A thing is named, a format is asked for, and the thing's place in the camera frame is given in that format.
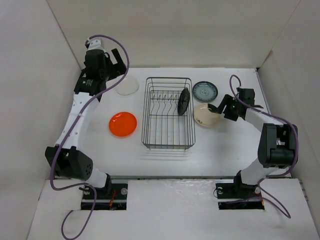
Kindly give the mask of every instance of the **white table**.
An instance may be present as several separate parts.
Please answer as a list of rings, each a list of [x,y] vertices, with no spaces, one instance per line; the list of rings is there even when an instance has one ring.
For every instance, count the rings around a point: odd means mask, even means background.
[[[76,180],[55,180],[57,187]],[[219,210],[215,181],[133,180],[128,184],[127,210],[94,211],[80,240],[319,240],[297,179],[267,179],[261,186],[288,209],[291,219],[270,203],[265,210]],[[77,187],[54,191],[43,186],[28,240],[62,240],[77,235],[89,211],[79,210]]]
[[[227,177],[246,168],[257,157],[260,132],[239,118],[237,122],[222,118],[214,128],[195,124],[195,145],[179,154],[147,149],[142,144],[145,84],[148,77],[186,77],[192,85],[209,81],[218,88],[212,104],[218,106],[225,94],[232,95],[229,78],[236,74],[243,88],[255,90],[255,102],[265,110],[266,103],[255,69],[234,68],[132,68],[130,76],[139,81],[139,90],[128,96],[114,89],[102,96],[89,124],[84,153],[103,172],[121,177]],[[111,86],[118,79],[107,83]],[[194,107],[200,103],[193,99]],[[130,112],[137,118],[136,131],[127,138],[114,137],[108,128],[110,118],[118,112]]]

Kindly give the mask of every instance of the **metal rack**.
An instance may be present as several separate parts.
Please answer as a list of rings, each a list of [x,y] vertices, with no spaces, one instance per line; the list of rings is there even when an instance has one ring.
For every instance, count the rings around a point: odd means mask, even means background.
[[[191,94],[192,83],[185,77],[149,77],[144,92],[142,143],[149,149],[189,149],[196,142],[194,102],[178,115],[183,89]]]

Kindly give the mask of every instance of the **orange plate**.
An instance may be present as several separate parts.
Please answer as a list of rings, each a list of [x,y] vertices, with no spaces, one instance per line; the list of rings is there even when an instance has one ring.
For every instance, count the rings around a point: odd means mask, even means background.
[[[109,122],[111,133],[118,137],[126,137],[132,134],[137,127],[137,119],[130,112],[122,111],[114,115]]]

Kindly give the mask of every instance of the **beige plate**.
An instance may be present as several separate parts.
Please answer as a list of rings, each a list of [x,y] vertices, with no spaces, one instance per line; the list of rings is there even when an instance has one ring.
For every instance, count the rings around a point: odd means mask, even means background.
[[[219,123],[221,114],[211,112],[208,108],[208,103],[203,103],[195,107],[193,117],[199,125],[212,128]]]

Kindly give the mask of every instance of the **white wall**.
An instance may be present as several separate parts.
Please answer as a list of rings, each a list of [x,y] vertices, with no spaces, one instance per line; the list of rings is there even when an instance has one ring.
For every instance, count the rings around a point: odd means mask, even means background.
[[[115,37],[133,67],[260,67],[300,0],[48,0],[78,62]]]
[[[28,236],[79,73],[45,0],[0,1],[0,239]]]
[[[320,1],[301,0],[272,52],[259,70],[270,110],[298,126],[299,162],[320,233]]]

